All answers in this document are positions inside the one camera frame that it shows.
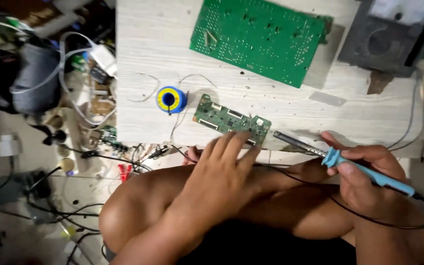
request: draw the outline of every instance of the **wood grain surface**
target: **wood grain surface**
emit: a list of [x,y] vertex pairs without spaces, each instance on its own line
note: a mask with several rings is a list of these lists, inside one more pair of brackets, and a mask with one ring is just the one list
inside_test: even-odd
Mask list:
[[[297,89],[189,50],[192,30],[202,6],[199,0],[118,0],[118,139],[125,142],[204,146],[218,132],[192,121],[203,93],[213,101],[244,115],[259,115],[272,122],[264,148],[286,146],[272,131],[316,136],[327,130],[347,145],[389,146],[404,134],[409,123],[412,79],[395,79],[381,95],[366,95],[370,72],[336,60],[339,47],[354,19],[359,2],[354,0],[274,1],[289,8],[334,17],[328,45],[320,45],[302,88]],[[189,91],[184,121],[170,138],[177,115],[168,116],[156,105],[155,95],[144,99],[157,86],[178,86]],[[314,92],[347,100],[339,107],[310,100]],[[419,93],[415,119],[408,136],[413,140],[422,128]],[[402,150],[399,157],[419,157],[422,141]]]

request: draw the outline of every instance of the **large green pcb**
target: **large green pcb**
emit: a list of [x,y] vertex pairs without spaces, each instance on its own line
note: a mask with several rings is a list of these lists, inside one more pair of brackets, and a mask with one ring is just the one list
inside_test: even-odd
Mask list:
[[269,128],[271,128],[270,121],[259,116],[247,117],[216,104],[207,94],[202,95],[196,113],[194,113],[193,121],[221,133],[248,131],[251,133],[247,142],[250,145],[262,145]]
[[329,20],[263,0],[204,0],[189,48],[300,88]]

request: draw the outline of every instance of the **blue soldering iron handle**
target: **blue soldering iron handle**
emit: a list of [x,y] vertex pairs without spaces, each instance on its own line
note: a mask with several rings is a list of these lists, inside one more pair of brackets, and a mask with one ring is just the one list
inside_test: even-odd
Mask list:
[[[349,160],[343,158],[339,150],[330,148],[327,156],[323,159],[322,165],[327,165],[328,167],[338,166],[342,162],[347,162]],[[381,187],[389,187],[393,190],[400,191],[401,193],[412,197],[415,194],[415,189],[410,187],[407,184],[401,183],[398,180],[389,178],[383,174],[375,172],[365,166],[354,163],[362,172],[364,172],[372,181],[372,183],[377,184]]]

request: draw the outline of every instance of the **tape roll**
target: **tape roll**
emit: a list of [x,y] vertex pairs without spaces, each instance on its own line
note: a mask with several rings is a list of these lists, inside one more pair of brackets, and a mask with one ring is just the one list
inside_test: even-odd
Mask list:
[[187,105],[187,97],[183,91],[173,86],[166,86],[158,92],[156,103],[164,112],[179,113]]

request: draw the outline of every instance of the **tile floor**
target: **tile floor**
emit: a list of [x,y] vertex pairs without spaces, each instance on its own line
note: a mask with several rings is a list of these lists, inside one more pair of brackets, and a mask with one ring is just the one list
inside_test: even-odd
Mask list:
[[[44,135],[30,128],[20,116],[12,116],[0,112],[0,135],[2,133],[15,133],[20,138],[23,153],[16,160],[18,172],[43,168],[47,171],[56,167],[56,151],[53,147],[44,146],[41,141]],[[284,152],[263,151],[258,162],[275,164],[295,164],[312,159],[310,156],[293,155]],[[145,164],[154,169],[180,165],[183,157],[179,153],[162,157],[158,160],[147,160]],[[401,164],[410,174],[413,184],[424,192],[424,165],[418,161],[410,163],[409,159],[401,159]],[[63,211],[73,211],[91,203],[103,203],[115,188],[120,185],[118,180],[117,163],[110,160],[94,159],[93,167],[79,176],[66,177],[55,174],[50,178],[54,190],[54,201],[58,208]],[[0,158],[0,176],[7,174],[9,163],[7,158]],[[9,210],[25,213],[21,203],[8,206]],[[92,213],[98,213],[99,208],[91,208]],[[97,229],[97,219],[82,216],[74,220],[85,226]],[[0,214],[0,231],[6,231],[7,237],[3,240],[0,249],[0,264],[14,263],[15,260],[24,257],[35,256],[44,264],[58,265],[66,262],[66,257],[71,252],[71,246],[64,250],[67,240],[61,236],[62,229],[59,225],[33,226],[31,221],[21,220],[17,217]],[[101,256],[100,248],[102,238],[93,236],[83,242],[83,249],[97,265],[105,265],[107,262]],[[75,255],[79,264],[89,264],[87,260]]]

